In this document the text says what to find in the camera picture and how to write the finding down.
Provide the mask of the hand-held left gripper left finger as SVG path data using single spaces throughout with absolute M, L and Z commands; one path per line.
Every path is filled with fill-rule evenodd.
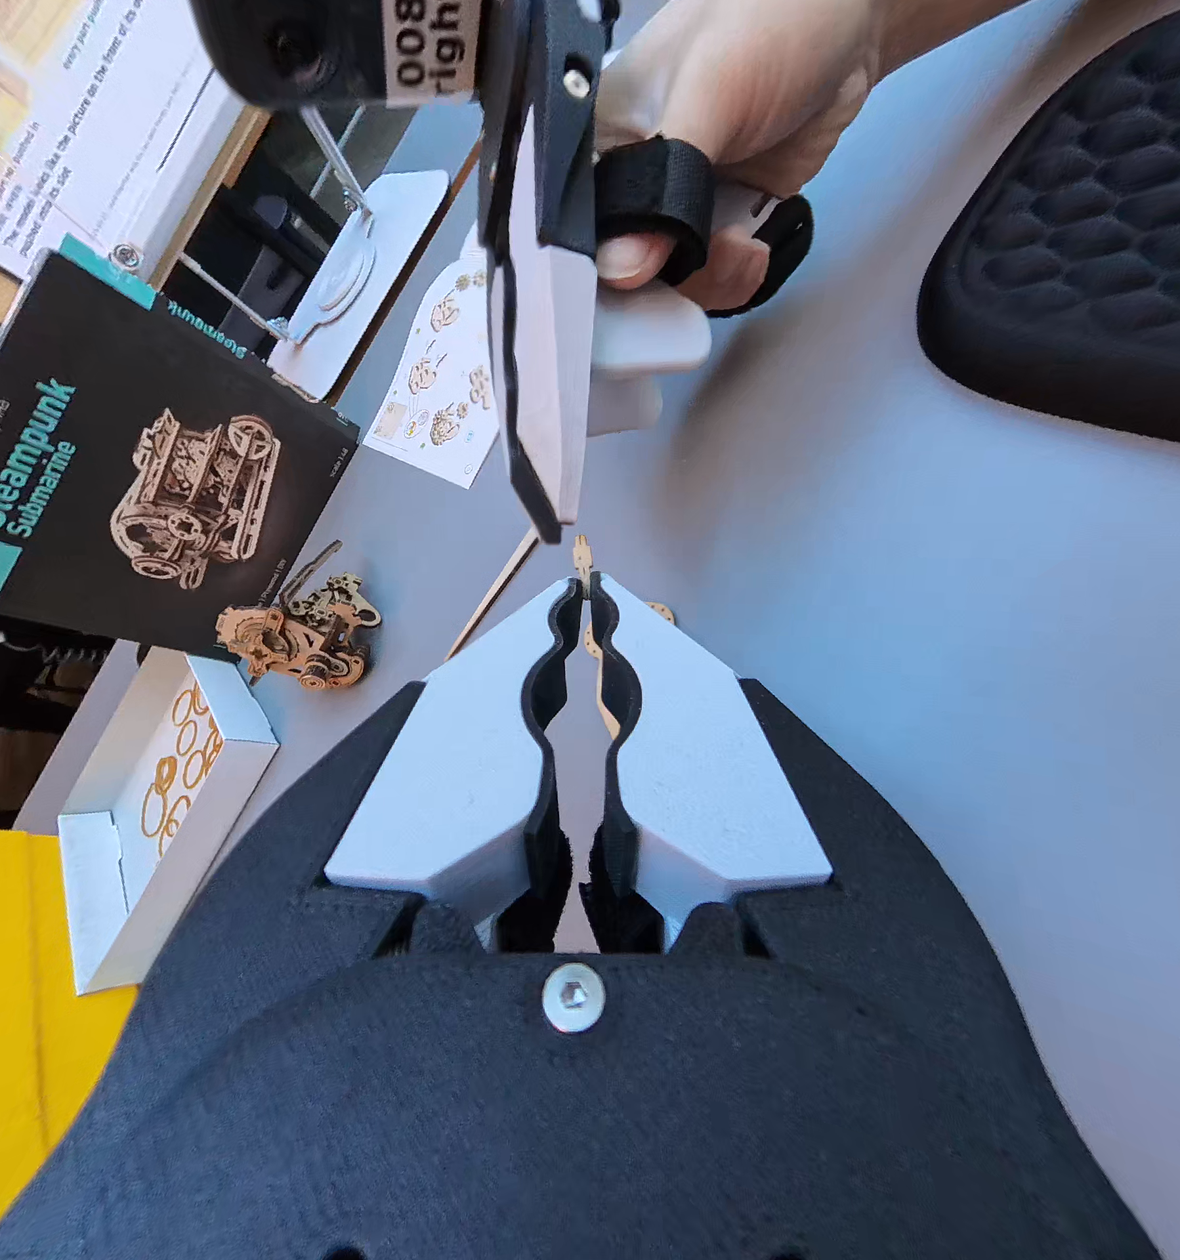
M 551 720 L 583 582 L 566 578 L 428 673 L 324 874 L 460 912 L 495 951 L 553 951 L 571 887 Z

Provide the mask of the black honeycomb cushion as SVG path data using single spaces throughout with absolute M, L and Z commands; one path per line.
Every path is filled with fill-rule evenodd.
M 933 256 L 916 327 L 979 396 L 1180 443 L 1180 9 L 1024 124 Z

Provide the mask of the perforated wooden plate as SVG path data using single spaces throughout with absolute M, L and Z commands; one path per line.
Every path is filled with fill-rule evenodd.
M 668 604 L 659 603 L 659 601 L 648 601 L 648 606 L 650 606 L 651 610 L 655 610 L 659 616 L 663 616 L 665 621 L 668 621 L 668 623 L 672 623 L 672 625 L 678 623 L 678 621 L 676 621 L 676 616 L 674 616 L 674 610 L 672 610 Z M 616 738 L 620 737 L 620 722 L 616 720 L 616 716 L 612 714 L 611 707 L 609 707 L 607 701 L 603 699 L 603 651 L 601 651 L 601 645 L 599 645 L 599 642 L 598 642 L 598 638 L 596 638 L 596 631 L 594 631 L 594 623 L 592 623 L 592 621 L 586 625 L 586 631 L 584 631 L 584 634 L 583 634 L 583 645 L 584 645 L 584 649 L 586 649 L 586 651 L 596 658 L 596 662 L 598 662 L 598 684 L 596 684 L 598 711 L 599 711 L 599 716 L 601 716 L 601 720 L 603 720 L 603 725 L 605 725 L 607 731 L 609 731 L 609 737 L 611 737 L 612 740 L 616 740 Z

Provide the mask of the white metal document stand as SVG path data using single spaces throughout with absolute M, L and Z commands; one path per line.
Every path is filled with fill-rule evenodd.
M 209 76 L 108 260 L 337 403 L 471 171 L 402 169 L 441 115 L 240 102 Z

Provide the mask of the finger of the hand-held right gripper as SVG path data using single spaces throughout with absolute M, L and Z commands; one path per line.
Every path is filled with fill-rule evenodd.
M 495 230 L 490 238 L 488 264 L 490 363 L 506 472 L 531 524 L 536 528 L 538 541 L 553 545 L 562 539 L 562 524 L 557 521 L 551 498 L 519 439 L 519 288 L 506 230 Z
M 588 441 L 596 262 L 536 238 L 536 126 L 519 141 L 508 217 L 516 279 L 517 437 L 557 524 L 575 524 Z

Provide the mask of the white instruction booklet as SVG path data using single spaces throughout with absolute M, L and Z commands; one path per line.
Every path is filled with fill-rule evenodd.
M 488 342 L 488 258 L 465 245 L 424 292 L 367 448 L 469 487 L 499 433 Z

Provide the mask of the black model kit box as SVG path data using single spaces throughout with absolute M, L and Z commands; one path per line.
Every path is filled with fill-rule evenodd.
M 0 616 L 225 655 L 359 428 L 73 236 L 0 327 Z

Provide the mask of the person's right hand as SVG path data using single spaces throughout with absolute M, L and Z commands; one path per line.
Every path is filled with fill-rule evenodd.
M 717 176 L 797 195 L 908 50 L 912 1 L 668 1 L 614 55 L 598 148 L 700 148 Z

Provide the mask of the pile of tan rubber bands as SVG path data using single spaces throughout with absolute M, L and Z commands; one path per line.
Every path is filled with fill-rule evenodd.
M 175 696 L 168 722 L 151 742 L 155 759 L 140 804 L 140 830 L 156 845 L 158 859 L 171 846 L 223 746 L 203 686 L 192 681 Z

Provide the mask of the half-built wooden model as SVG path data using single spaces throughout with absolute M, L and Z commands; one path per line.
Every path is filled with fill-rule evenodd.
M 361 593 L 361 577 L 352 571 L 330 575 L 303 593 L 341 547 L 341 539 L 331 541 L 300 567 L 272 606 L 227 606 L 220 612 L 218 644 L 244 660 L 251 681 L 270 671 L 292 677 L 309 690 L 344 688 L 361 681 L 370 649 L 354 642 L 354 632 L 382 625 L 382 612 Z

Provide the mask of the grey desk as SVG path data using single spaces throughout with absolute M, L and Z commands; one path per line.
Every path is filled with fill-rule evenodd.
M 873 89 L 815 251 L 594 439 L 607 573 L 929 845 L 1085 1142 L 1180 1258 L 1180 446 L 987 400 L 920 346 L 946 230 L 1089 59 L 1180 1 L 1026 1 Z

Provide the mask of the tapered wooden stick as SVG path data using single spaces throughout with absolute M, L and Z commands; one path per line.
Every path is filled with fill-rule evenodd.
M 493 610 L 497 601 L 503 597 L 506 588 L 517 578 L 521 573 L 523 565 L 529 564 L 532 558 L 536 547 L 542 543 L 540 532 L 536 526 L 529 526 L 525 530 L 525 536 L 521 537 L 519 545 L 512 552 L 512 556 L 506 560 L 503 565 L 503 571 L 495 577 L 495 580 L 490 584 L 488 591 L 480 599 L 478 606 L 475 606 L 471 617 L 467 619 L 465 627 L 456 634 L 456 640 L 452 642 L 450 649 L 447 651 L 443 662 L 449 662 L 454 658 L 454 655 L 469 644 L 477 629 L 482 625 L 482 621 L 488 617 L 488 614 Z

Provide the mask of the white cardboard tray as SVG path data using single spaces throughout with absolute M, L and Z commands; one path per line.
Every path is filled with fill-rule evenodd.
M 151 742 L 192 681 L 201 683 L 225 746 L 158 859 L 140 830 Z M 58 817 L 76 993 L 143 980 L 277 748 L 236 664 L 149 649 Z

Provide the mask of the printed instruction sheet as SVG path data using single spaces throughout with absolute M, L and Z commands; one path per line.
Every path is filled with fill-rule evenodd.
M 151 277 L 240 111 L 188 1 L 0 1 L 0 268 L 73 234 Z

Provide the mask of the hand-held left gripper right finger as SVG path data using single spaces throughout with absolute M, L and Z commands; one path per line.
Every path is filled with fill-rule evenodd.
M 668 951 L 692 910 L 819 887 L 832 863 L 739 675 L 612 577 L 588 597 L 620 722 L 588 858 L 599 951 Z

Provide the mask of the yellow plastic bin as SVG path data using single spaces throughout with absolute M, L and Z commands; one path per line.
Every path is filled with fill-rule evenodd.
M 0 1217 L 95 1088 L 136 993 L 78 997 L 58 839 L 0 832 Z

